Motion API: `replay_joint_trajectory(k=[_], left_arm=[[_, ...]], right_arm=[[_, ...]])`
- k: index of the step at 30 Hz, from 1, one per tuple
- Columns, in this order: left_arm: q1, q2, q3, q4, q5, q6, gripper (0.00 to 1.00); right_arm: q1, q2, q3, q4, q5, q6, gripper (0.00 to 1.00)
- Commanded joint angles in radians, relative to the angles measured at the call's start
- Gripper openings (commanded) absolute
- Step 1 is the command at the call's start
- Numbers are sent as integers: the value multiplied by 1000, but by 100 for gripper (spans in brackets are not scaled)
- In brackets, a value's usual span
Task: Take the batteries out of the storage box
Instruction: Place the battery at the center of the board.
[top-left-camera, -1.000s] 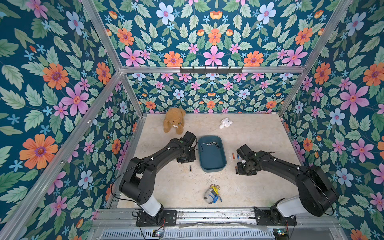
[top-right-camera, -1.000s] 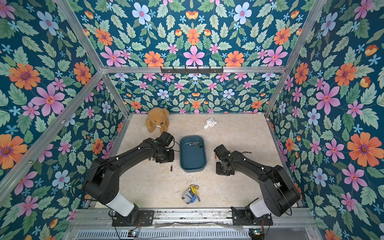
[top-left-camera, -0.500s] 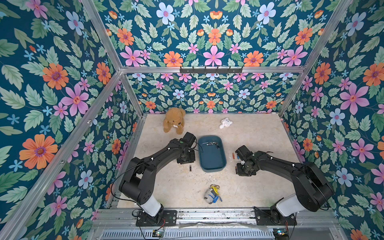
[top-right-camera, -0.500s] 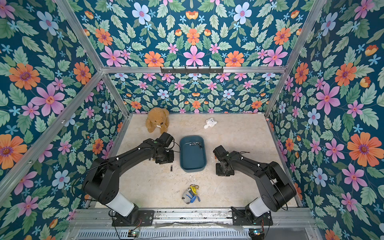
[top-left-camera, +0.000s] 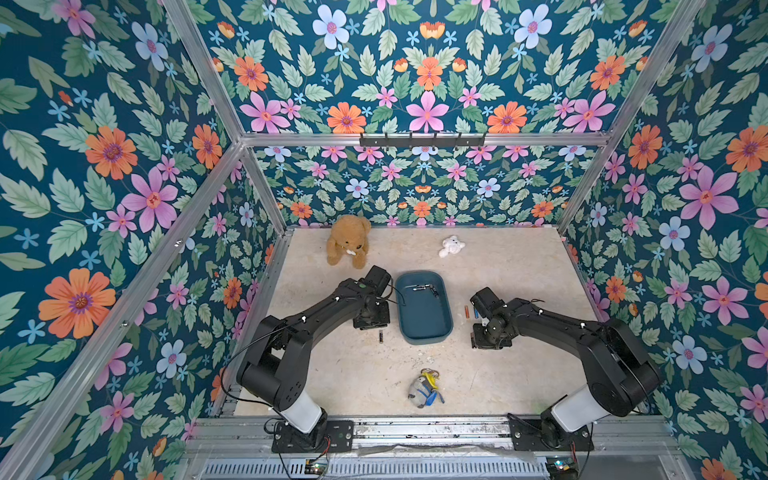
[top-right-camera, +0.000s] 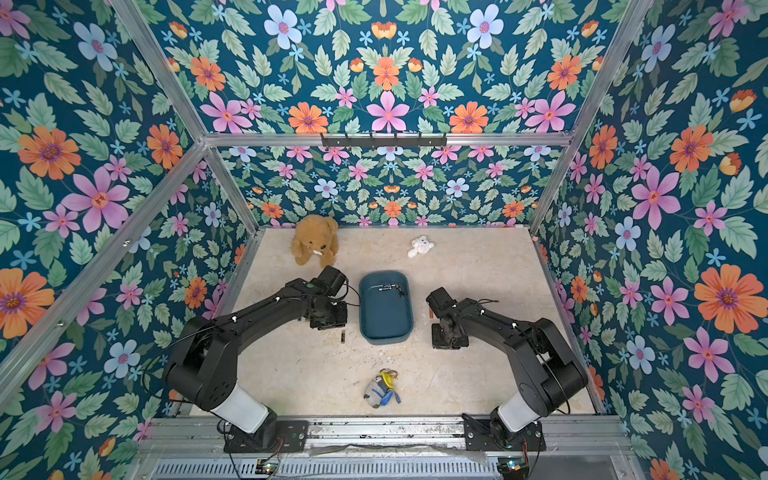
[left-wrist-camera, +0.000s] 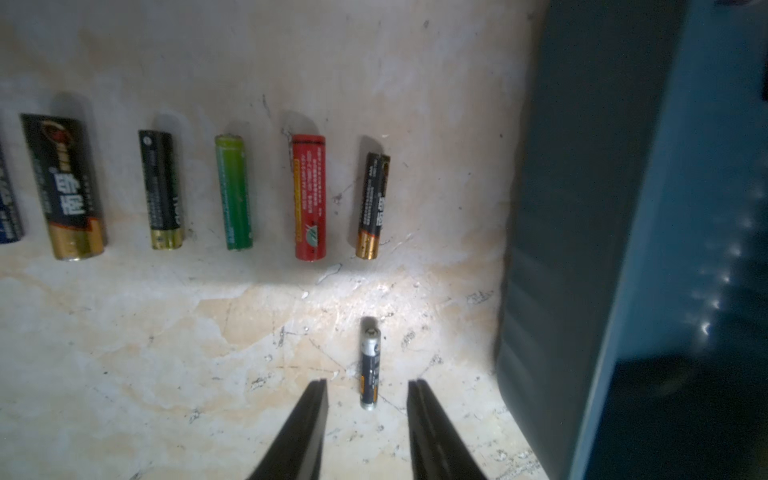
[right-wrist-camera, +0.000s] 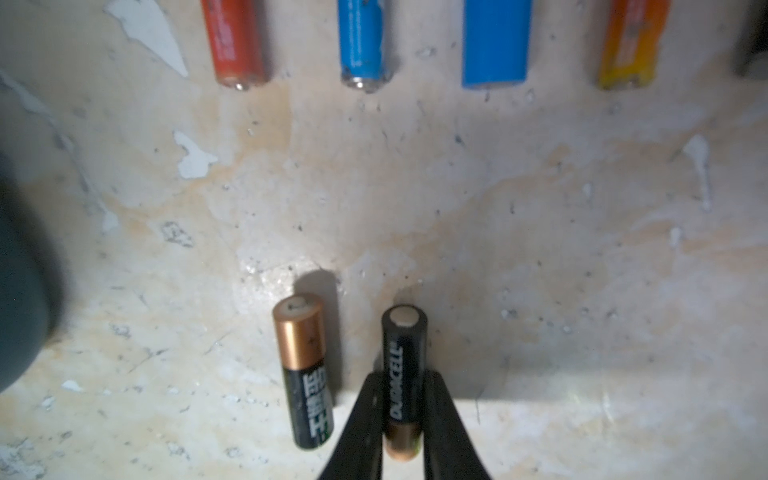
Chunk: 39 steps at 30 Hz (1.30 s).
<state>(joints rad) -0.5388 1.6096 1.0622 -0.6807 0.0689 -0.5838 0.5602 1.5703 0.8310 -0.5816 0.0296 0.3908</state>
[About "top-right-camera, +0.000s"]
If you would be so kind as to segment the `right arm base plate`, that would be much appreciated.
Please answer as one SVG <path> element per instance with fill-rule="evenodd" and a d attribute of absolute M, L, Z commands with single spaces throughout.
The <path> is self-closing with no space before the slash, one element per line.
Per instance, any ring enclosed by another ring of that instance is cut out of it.
<path fill-rule="evenodd" d="M 513 432 L 496 416 L 461 416 L 468 451 L 541 452 L 546 449 L 542 425 L 534 421 Z"/>

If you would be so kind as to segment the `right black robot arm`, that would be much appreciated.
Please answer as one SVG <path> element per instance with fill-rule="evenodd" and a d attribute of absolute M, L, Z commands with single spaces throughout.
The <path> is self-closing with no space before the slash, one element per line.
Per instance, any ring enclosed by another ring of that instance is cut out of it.
<path fill-rule="evenodd" d="M 586 369 L 551 320 L 515 320 L 479 300 L 457 301 L 443 288 L 431 292 L 426 302 L 438 319 L 432 326 L 435 349 L 466 348 L 475 337 L 507 356 L 517 392 L 491 413 L 491 431 L 499 442 L 568 405 L 588 386 Z"/>

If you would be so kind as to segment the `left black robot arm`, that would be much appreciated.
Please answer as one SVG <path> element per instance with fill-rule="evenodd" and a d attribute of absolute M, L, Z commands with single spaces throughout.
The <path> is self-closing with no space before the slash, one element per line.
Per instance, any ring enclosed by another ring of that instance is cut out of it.
<path fill-rule="evenodd" d="M 170 349 L 163 372 L 168 387 L 198 408 L 253 435 L 276 415 L 238 383 L 240 354 L 283 325 L 300 319 L 312 329 L 344 327 L 347 303 L 337 294 L 347 277 L 328 266 L 310 281 L 295 279 L 270 297 L 207 320 L 195 318 Z"/>

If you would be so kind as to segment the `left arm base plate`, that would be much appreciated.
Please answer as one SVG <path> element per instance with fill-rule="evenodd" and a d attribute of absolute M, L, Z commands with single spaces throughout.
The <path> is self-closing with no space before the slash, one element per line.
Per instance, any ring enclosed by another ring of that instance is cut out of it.
<path fill-rule="evenodd" d="M 223 450 L 228 454 L 302 452 L 308 429 L 309 422 L 303 420 L 267 420 L 254 433 L 229 425 Z"/>

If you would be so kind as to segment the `teal plastic storage box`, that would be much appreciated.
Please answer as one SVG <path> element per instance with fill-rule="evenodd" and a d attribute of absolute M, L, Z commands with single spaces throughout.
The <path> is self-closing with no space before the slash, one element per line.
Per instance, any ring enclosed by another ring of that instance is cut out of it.
<path fill-rule="evenodd" d="M 399 284 L 405 291 L 401 298 L 396 292 L 379 292 L 372 286 Z M 373 345 L 404 342 L 414 326 L 409 284 L 398 271 L 378 271 L 363 277 L 359 283 L 359 325 L 361 335 Z"/>

